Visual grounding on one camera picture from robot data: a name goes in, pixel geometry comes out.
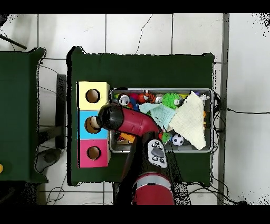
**dark green tablecloth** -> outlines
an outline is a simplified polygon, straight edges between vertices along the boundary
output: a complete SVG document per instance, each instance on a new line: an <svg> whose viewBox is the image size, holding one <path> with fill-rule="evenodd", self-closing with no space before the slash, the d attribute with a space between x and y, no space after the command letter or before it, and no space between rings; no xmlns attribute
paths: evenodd
<svg viewBox="0 0 270 224"><path fill-rule="evenodd" d="M34 170L37 149L37 66L45 49L0 52L0 181L44 183Z"/></svg>
<svg viewBox="0 0 270 224"><path fill-rule="evenodd" d="M113 87L212 88L214 56L86 54L73 47L67 55L68 182L119 182L126 153L112 153L108 167L77 167L76 82L105 81ZM176 153L183 181L210 185L210 153Z"/></svg>

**small soccer ball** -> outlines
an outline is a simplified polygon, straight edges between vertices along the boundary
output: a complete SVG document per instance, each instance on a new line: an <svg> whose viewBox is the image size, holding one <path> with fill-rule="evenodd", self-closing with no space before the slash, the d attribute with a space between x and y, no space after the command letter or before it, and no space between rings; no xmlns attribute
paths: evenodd
<svg viewBox="0 0 270 224"><path fill-rule="evenodd" d="M176 134L172 137L171 141L174 145L180 146L184 143L184 138L183 136Z"/></svg>

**metal tray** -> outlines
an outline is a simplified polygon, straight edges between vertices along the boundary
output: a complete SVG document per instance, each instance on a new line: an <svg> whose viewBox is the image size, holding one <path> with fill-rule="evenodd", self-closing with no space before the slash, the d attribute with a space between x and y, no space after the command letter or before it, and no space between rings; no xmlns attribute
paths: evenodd
<svg viewBox="0 0 270 224"><path fill-rule="evenodd" d="M191 145L187 140L181 146L174 146L173 144L165 145L165 150L171 151L173 150L175 153L207 153L213 149L213 105L214 105L214 97L211 89L188 89L188 88L112 88L109 91L109 98L112 100L114 94L120 93L137 93L140 94L144 90L149 90L152 94L166 94L168 92L175 92L177 94L189 94L190 91L199 92L200 95L205 94L209 96L210 99L205 101L204 110L206 112L206 123L207 128L205 129L205 141L206 146L202 150L197 150L193 145ZM115 138L115 131L109 131L109 149L114 153L129 153L131 144L121 145L117 144Z"/></svg>

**light blue cloth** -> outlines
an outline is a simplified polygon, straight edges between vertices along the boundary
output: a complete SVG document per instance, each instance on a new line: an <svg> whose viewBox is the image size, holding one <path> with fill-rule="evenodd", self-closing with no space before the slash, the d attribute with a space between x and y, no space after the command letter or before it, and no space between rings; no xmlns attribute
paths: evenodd
<svg viewBox="0 0 270 224"><path fill-rule="evenodd" d="M139 106L140 111L144 114L151 112L151 117L158 124L160 128L168 129L169 123L176 111L164 106L163 104L151 104L146 102Z"/></svg>

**light yellow towel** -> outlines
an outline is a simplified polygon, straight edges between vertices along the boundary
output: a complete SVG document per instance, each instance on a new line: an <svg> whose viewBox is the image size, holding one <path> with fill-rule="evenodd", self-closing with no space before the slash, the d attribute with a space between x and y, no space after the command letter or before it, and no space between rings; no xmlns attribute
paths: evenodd
<svg viewBox="0 0 270 224"><path fill-rule="evenodd" d="M204 106L203 101L194 92L191 92L183 105L176 109L170 126L198 150L205 147Z"/></svg>

